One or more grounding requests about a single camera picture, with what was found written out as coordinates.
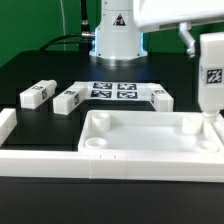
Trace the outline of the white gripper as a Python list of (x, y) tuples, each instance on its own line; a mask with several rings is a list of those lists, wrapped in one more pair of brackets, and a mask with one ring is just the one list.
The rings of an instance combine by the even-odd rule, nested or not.
[(174, 29), (187, 46), (189, 57), (196, 55), (191, 25), (224, 21), (224, 0), (133, 0), (133, 17), (141, 32)]

